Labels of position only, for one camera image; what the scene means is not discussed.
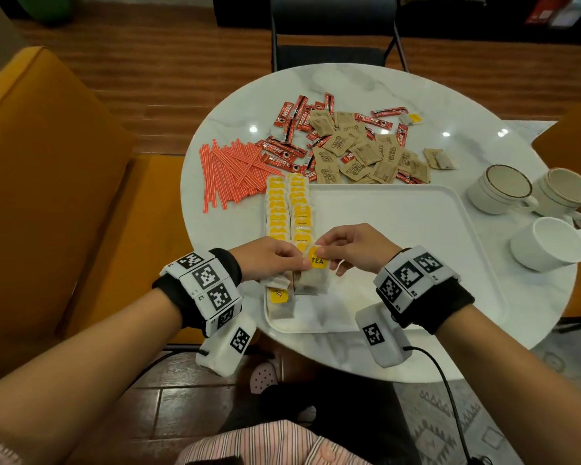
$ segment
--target hand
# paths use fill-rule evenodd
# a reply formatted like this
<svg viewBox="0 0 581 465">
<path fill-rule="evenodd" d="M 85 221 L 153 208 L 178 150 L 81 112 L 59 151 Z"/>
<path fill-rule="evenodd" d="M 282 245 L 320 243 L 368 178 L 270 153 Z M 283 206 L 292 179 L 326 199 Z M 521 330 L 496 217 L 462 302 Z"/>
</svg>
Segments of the hand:
<svg viewBox="0 0 581 465">
<path fill-rule="evenodd" d="M 310 260 L 295 245 L 286 241 L 263 237 L 230 250 L 235 257 L 244 281 L 262 278 L 286 271 L 306 271 Z"/>
<path fill-rule="evenodd" d="M 321 245 L 317 256 L 331 260 L 331 270 L 337 268 L 337 276 L 352 267 L 377 274 L 402 251 L 367 223 L 332 228 L 316 244 Z"/>
</svg>

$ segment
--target white marble tabletop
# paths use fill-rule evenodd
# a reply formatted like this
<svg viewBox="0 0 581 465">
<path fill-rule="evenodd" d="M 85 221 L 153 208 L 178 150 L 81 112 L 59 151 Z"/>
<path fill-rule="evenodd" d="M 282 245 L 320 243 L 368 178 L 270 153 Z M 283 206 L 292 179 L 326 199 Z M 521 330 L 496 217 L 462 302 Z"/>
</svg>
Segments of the white marble tabletop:
<svg viewBox="0 0 581 465">
<path fill-rule="evenodd" d="M 181 176 L 183 216 L 194 247 L 230 249 L 263 235 L 262 218 L 258 218 L 264 212 L 263 196 L 253 196 L 236 205 L 229 203 L 226 211 L 218 207 L 202 213 L 201 145 L 210 144 L 213 139 L 230 144 L 237 138 L 256 142 L 270 134 L 279 135 L 281 129 L 272 122 L 285 101 L 295 101 L 299 95 L 308 96 L 310 103 L 322 101 L 325 92 L 334 95 L 335 110 L 369 114 L 372 109 L 405 106 L 423 117 L 421 124 L 410 127 L 406 147 L 419 154 L 424 148 L 443 148 L 459 163 L 457 171 L 434 171 L 432 183 L 450 187 L 465 204 L 509 305 L 501 327 L 527 348 L 539 343 L 564 311 L 573 290 L 576 267 L 540 274 L 519 265 L 507 242 L 537 216 L 519 212 L 485 214 L 469 203 L 465 189 L 495 163 L 514 166 L 531 180 L 546 171 L 546 165 L 529 146 L 529 139 L 523 140 L 513 130 L 520 129 L 521 124 L 510 125 L 456 91 L 399 70 L 357 64 L 297 67 L 259 78 L 218 104 L 194 135 Z M 523 126 L 521 130 L 537 135 L 539 131 L 534 132 L 534 128 L 539 126 L 544 124 L 534 124 L 531 130 Z M 304 146 L 305 134 L 298 135 L 294 143 Z M 265 320 L 261 286 L 252 282 L 242 284 L 240 289 L 245 297 L 244 310 L 258 327 L 306 357 L 377 379 L 414 383 L 441 380 L 433 364 L 418 353 L 402 365 L 379 367 L 360 332 L 279 333 Z M 423 330 L 408 334 L 412 344 L 434 355 L 449 379 L 462 377 L 434 336 Z"/>
</svg>

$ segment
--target pink slipper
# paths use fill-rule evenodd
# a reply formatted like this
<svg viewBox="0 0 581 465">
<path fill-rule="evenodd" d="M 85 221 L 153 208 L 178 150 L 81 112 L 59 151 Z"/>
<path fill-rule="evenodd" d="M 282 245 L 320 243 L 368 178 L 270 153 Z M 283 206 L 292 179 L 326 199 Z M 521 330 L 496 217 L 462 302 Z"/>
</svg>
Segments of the pink slipper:
<svg viewBox="0 0 581 465">
<path fill-rule="evenodd" d="M 250 376 L 250 392 L 260 395 L 264 389 L 278 384 L 275 368 L 268 362 L 263 362 L 254 369 Z"/>
</svg>

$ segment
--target white coffee cup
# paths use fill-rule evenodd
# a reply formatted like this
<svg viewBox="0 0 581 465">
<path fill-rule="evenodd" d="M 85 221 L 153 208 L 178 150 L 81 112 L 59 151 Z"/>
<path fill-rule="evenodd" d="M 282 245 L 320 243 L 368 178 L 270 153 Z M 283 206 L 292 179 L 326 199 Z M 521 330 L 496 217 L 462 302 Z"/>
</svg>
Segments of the white coffee cup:
<svg viewBox="0 0 581 465">
<path fill-rule="evenodd" d="M 531 212 L 538 205 L 531 194 L 532 183 L 527 176 L 508 165 L 489 166 L 467 189 L 473 205 L 495 215 L 511 210 Z"/>
<path fill-rule="evenodd" d="M 581 262 L 581 230 L 554 217 L 541 217 L 510 240 L 514 258 L 539 272 Z"/>
<path fill-rule="evenodd" d="M 565 168 L 552 168 L 534 181 L 538 200 L 535 211 L 548 217 L 568 216 L 581 220 L 581 175 Z"/>
</svg>

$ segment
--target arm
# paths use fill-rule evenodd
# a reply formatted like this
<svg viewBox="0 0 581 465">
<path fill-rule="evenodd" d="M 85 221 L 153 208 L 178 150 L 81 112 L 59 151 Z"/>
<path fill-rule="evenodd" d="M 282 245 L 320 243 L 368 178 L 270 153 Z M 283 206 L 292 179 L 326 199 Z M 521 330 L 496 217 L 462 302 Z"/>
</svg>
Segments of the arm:
<svg viewBox="0 0 581 465">
<path fill-rule="evenodd" d="M 310 266 L 292 244 L 269 237 L 230 250 L 243 281 Z M 64 459 L 163 346 L 181 314 L 154 289 L 0 380 L 0 441 L 25 463 Z"/>
<path fill-rule="evenodd" d="M 336 227 L 317 244 L 338 275 L 354 266 L 378 273 L 401 250 L 368 224 Z M 473 305 L 435 334 L 525 463 L 581 464 L 580 390 Z"/>
</svg>

